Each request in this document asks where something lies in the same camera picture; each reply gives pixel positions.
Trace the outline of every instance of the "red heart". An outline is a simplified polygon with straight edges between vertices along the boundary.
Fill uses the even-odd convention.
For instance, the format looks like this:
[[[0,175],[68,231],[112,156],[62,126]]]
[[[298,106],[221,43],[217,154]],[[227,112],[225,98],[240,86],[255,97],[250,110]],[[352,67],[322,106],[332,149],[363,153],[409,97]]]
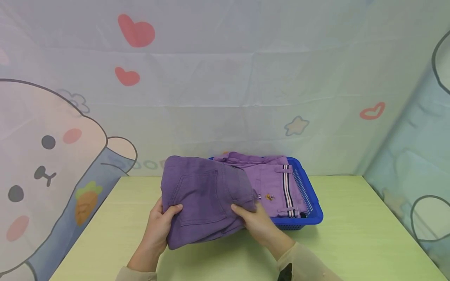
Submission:
[[[125,71],[122,67],[116,67],[114,71],[117,79],[119,79],[120,83],[124,86],[136,85],[140,80],[139,74],[135,71]]]
[[[155,39],[155,29],[148,22],[137,22],[126,14],[121,14],[117,21],[120,30],[131,47],[140,48],[148,46]]]
[[[365,120],[374,120],[383,114],[386,104],[384,102],[377,103],[374,107],[369,107],[360,112],[360,117]]]

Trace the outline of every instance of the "purple pants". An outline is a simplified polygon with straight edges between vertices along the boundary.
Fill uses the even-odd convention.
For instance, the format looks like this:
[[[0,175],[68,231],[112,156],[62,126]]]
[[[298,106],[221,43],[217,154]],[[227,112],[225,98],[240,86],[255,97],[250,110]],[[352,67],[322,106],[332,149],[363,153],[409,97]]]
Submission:
[[[245,170],[270,217],[296,218],[307,211],[286,156],[258,157],[229,152],[214,160]]]
[[[244,170],[197,157],[169,157],[161,181],[162,208],[183,204],[167,236],[169,249],[214,240],[242,229],[231,204],[256,211],[258,198]]]

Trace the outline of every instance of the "purple jeans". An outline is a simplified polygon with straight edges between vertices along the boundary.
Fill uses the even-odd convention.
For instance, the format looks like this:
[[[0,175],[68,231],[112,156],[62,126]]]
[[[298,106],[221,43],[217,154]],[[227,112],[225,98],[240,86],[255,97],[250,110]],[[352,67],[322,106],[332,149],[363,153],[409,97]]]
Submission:
[[[231,204],[256,211],[258,198],[244,170],[197,157],[169,157],[161,181],[162,208],[183,204],[167,236],[169,249],[214,240],[242,229]]]

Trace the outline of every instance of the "light green table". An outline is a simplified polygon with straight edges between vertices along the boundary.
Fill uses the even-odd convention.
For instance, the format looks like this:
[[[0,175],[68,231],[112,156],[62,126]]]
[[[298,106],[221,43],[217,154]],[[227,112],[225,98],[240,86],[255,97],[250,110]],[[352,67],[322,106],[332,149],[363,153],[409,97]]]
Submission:
[[[161,194],[160,177],[117,183],[51,281],[113,281],[136,249]],[[288,232],[345,281],[446,281],[360,176],[311,177],[324,211],[318,226]],[[166,250],[161,281],[275,281],[270,254],[247,231]]]

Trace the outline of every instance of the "back pocket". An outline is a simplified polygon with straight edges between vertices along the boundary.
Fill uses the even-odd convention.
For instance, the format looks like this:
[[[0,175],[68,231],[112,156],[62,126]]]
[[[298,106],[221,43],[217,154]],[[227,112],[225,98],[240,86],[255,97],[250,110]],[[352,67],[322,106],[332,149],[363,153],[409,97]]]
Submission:
[[[216,169],[181,176],[170,205],[183,204],[181,225],[214,223],[225,219],[217,196]]]

